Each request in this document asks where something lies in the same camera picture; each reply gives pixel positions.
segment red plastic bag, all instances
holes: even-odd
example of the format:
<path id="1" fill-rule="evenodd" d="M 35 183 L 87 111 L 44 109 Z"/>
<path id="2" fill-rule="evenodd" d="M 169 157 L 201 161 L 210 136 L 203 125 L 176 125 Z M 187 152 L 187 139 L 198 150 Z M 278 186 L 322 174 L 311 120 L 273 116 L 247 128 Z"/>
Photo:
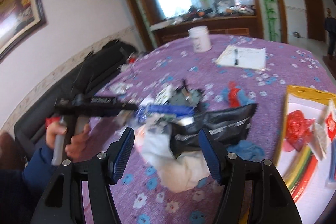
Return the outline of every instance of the red plastic bag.
<path id="1" fill-rule="evenodd" d="M 327 115 L 324 119 L 323 128 L 327 132 L 331 141 L 334 140 L 336 135 L 336 109 L 333 100 L 329 100 L 329 106 L 327 110 Z"/>
<path id="2" fill-rule="evenodd" d="M 47 129 L 48 126 L 51 125 L 53 122 L 58 122 L 59 120 L 61 120 L 60 116 L 54 116 L 54 117 L 46 118 L 45 119 L 45 129 Z"/>
<path id="3" fill-rule="evenodd" d="M 312 133 L 309 127 L 315 119 L 307 120 L 301 110 L 295 110 L 287 116 L 286 139 L 300 151 L 301 148 L 312 140 Z"/>
<path id="4" fill-rule="evenodd" d="M 237 93 L 240 89 L 236 88 L 235 82 L 229 82 L 229 89 L 228 99 L 230 107 L 239 107 L 240 103 L 237 98 Z"/>

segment clutter on shelf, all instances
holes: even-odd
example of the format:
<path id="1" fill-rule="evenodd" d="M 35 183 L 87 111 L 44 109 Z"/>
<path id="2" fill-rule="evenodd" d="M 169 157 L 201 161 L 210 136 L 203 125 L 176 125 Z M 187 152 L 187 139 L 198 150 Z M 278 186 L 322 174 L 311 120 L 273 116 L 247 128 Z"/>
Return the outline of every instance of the clutter on shelf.
<path id="1" fill-rule="evenodd" d="M 191 6 L 187 13 L 175 17 L 173 24 L 213 17 L 252 16 L 254 14 L 254 10 L 250 8 L 249 5 L 236 5 L 228 7 L 220 2 L 218 3 L 216 9 L 209 8 L 204 10 Z"/>

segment white plastic jar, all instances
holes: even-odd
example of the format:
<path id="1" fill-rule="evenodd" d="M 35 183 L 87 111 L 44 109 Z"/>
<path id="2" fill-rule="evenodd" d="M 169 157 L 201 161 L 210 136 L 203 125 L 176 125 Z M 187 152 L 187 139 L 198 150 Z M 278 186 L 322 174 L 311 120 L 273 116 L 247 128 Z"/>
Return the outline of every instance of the white plastic jar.
<path id="1" fill-rule="evenodd" d="M 207 52 L 211 49 L 212 46 L 207 26 L 193 27 L 188 33 L 194 45 L 194 52 Z"/>

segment brown chair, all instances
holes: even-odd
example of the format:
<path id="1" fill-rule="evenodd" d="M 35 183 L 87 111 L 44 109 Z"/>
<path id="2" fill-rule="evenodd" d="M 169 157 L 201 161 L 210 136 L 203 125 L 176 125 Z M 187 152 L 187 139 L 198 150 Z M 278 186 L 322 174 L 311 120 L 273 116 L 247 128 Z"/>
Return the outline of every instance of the brown chair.
<path id="1" fill-rule="evenodd" d="M 7 133 L 0 133 L 0 169 L 23 170 L 25 159 L 13 138 Z"/>

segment blue sleeve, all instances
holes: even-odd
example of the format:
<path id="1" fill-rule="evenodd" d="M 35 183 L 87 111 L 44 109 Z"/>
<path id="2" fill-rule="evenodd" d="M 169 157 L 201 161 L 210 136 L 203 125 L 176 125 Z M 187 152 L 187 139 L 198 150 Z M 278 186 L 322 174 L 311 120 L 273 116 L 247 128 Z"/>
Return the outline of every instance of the blue sleeve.
<path id="1" fill-rule="evenodd" d="M 53 151 L 44 145 L 35 151 L 23 172 L 0 170 L 0 223 L 29 224 L 45 187 L 55 172 Z"/>
<path id="2" fill-rule="evenodd" d="M 33 157 L 22 173 L 22 178 L 29 192 L 40 197 L 57 167 L 51 165 L 53 150 L 44 145 L 35 151 Z"/>

